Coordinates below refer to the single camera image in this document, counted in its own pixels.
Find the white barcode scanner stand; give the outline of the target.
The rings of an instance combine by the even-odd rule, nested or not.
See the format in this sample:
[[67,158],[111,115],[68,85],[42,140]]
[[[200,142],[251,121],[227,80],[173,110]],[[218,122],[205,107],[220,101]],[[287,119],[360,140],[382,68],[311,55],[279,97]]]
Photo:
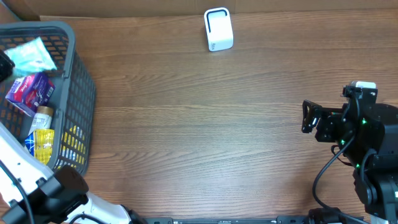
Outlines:
[[209,51],[230,49],[234,44],[234,35],[229,10],[225,7],[208,9],[203,17]]

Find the teal wet wipes pack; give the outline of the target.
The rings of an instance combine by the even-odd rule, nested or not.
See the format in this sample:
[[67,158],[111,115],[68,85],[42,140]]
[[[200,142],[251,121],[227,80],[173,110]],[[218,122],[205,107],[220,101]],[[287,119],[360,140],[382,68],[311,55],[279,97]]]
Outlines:
[[40,37],[8,49],[5,54],[14,64],[9,80],[57,69]]

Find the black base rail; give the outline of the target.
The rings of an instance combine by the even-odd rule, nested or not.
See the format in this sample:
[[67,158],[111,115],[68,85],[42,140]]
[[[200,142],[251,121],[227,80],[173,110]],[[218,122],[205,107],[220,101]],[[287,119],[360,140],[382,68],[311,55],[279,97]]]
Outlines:
[[280,215],[276,218],[195,218],[174,219],[170,217],[144,218],[147,224],[316,224],[323,223],[305,215]]

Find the purple Carefree pad pack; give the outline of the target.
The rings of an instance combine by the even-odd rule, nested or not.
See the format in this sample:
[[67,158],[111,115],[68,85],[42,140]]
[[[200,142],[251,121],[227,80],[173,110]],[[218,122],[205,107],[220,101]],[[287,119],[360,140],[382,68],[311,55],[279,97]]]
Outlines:
[[6,95],[6,100],[27,116],[35,116],[39,106],[47,106],[55,85],[44,73],[39,72],[17,78]]

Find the yellow blue snack packet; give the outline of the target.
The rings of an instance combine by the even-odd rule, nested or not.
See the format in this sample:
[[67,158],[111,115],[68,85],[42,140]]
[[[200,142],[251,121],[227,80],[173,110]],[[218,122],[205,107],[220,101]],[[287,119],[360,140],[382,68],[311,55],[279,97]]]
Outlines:
[[54,134],[52,129],[36,129],[24,140],[29,153],[44,165],[52,156]]

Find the grey plastic mesh basket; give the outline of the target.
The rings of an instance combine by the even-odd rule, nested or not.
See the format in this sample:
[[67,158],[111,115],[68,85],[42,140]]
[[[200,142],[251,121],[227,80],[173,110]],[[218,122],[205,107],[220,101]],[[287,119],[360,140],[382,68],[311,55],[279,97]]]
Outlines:
[[51,129],[55,131],[48,166],[69,165],[81,175],[88,168],[96,87],[75,50],[73,29],[60,21],[15,22],[1,25],[1,50],[40,37],[57,66],[47,76],[55,85],[48,106],[53,108]]

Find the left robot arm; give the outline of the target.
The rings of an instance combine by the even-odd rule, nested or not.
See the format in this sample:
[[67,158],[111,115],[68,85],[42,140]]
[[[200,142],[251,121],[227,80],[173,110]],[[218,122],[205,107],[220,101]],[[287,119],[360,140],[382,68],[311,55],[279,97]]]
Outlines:
[[109,203],[89,191],[88,168],[96,88],[74,50],[52,47],[58,71],[55,90],[53,151],[47,164],[24,145],[32,118],[1,99],[1,196],[9,204],[6,223],[142,223],[124,205]]

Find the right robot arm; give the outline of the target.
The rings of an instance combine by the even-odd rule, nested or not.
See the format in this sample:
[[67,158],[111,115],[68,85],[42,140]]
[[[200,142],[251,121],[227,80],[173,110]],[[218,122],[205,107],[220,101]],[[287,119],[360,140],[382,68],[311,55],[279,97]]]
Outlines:
[[397,108],[377,103],[377,89],[345,86],[348,102],[327,108],[304,100],[302,132],[338,147],[353,167],[354,189],[366,213],[397,223]]

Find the white tube with gold cap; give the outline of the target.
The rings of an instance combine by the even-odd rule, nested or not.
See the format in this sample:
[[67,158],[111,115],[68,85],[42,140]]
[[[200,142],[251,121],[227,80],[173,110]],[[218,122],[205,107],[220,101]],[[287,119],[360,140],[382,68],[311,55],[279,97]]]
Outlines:
[[39,106],[32,120],[29,134],[32,134],[37,129],[49,129],[52,124],[53,113],[53,108],[48,106]]

